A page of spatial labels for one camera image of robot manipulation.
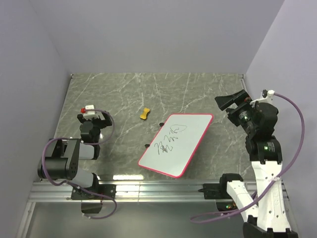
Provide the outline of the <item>pink framed whiteboard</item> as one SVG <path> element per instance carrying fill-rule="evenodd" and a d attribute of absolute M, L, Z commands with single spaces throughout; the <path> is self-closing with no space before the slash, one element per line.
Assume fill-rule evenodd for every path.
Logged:
<path fill-rule="evenodd" d="M 171 178 L 182 177 L 212 120 L 212 114 L 171 114 L 138 165 Z"/>

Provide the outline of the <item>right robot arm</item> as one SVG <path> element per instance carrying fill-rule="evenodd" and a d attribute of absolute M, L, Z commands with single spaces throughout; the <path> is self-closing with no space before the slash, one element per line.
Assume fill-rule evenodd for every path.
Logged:
<path fill-rule="evenodd" d="M 246 149 L 255 173 L 257 194 L 251 196 L 239 174 L 223 174 L 219 194 L 232 198 L 237 209 L 224 217 L 241 215 L 245 238 L 297 238 L 288 221 L 282 190 L 282 150 L 273 135 L 278 109 L 272 104 L 274 91 L 263 90 L 262 97 L 252 100 L 245 90 L 217 96 L 220 110 L 246 133 Z"/>

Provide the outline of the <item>aluminium mounting rail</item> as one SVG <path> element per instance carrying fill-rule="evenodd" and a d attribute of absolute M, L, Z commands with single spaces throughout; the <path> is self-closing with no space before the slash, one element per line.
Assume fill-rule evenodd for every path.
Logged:
<path fill-rule="evenodd" d="M 113 186 L 114 199 L 120 202 L 203 202 L 204 194 L 199 190 L 203 184 L 217 184 L 216 180 L 116 180 L 101 181 L 101 184 Z M 35 182 L 28 197 L 29 202 L 98 202 L 84 196 L 73 199 L 74 188 L 69 185 L 54 186 L 47 181 Z"/>

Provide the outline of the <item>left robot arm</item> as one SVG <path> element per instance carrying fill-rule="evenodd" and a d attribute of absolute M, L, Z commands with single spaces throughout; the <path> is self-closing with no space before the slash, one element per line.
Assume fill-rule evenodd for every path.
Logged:
<path fill-rule="evenodd" d="M 89 219 L 99 219 L 103 202 L 115 201 L 116 186 L 101 184 L 95 173 L 79 167 L 81 160 L 96 160 L 100 154 L 101 130 L 114 127 L 112 116 L 103 110 L 82 108 L 77 115 L 80 138 L 53 138 L 44 147 L 37 173 L 54 186 L 72 187 L 71 200 L 81 201 L 81 212 Z"/>

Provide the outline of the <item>yellow bone-shaped eraser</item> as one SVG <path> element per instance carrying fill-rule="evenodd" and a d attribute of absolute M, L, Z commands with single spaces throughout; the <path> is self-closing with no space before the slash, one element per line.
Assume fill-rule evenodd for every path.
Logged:
<path fill-rule="evenodd" d="M 140 115 L 140 119 L 142 120 L 147 120 L 149 113 L 151 112 L 151 110 L 149 108 L 144 108 L 143 112 Z"/>

